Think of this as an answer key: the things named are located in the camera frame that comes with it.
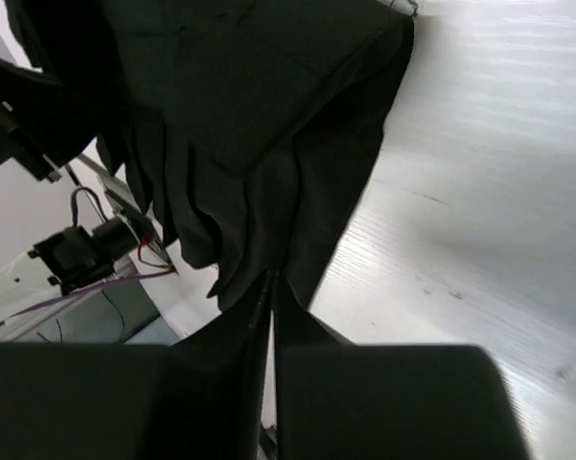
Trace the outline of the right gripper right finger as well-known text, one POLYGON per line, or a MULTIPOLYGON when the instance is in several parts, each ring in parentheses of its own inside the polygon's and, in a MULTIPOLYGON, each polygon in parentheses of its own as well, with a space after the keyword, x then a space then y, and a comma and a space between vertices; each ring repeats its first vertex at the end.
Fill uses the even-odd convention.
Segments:
POLYGON ((283 459, 525 459, 493 360, 471 345, 357 345, 277 277, 274 312, 283 459))

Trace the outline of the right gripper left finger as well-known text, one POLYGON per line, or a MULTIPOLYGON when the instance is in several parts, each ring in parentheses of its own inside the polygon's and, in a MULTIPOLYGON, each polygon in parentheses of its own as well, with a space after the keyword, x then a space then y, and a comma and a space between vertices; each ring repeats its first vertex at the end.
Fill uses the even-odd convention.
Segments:
POLYGON ((172 346, 0 343, 0 459, 253 459, 270 274, 172 346))

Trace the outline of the black pleated skirt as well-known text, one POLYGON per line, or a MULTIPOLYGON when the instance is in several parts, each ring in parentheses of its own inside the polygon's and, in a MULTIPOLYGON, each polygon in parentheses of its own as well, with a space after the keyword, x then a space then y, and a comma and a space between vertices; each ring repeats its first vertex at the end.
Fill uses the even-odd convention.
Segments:
POLYGON ((10 1, 31 63, 111 119, 98 151, 210 294, 307 306, 377 160, 413 19, 379 1, 10 1))

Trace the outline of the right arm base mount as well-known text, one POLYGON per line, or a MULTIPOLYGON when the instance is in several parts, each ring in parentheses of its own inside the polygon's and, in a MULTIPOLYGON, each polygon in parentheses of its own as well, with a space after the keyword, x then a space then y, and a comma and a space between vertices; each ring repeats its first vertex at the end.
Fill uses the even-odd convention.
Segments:
POLYGON ((133 250, 141 264, 157 268, 160 274, 173 272, 174 266, 148 213, 140 210, 127 184, 86 156, 80 161, 97 174, 113 215, 104 211, 100 196, 83 185, 67 165, 65 171, 75 185, 69 197, 71 225, 34 244, 28 252, 29 258, 49 269, 49 285, 58 287, 63 296, 81 292, 113 275, 115 264, 133 250), (80 225, 80 194, 88 198, 101 220, 90 231, 80 225))

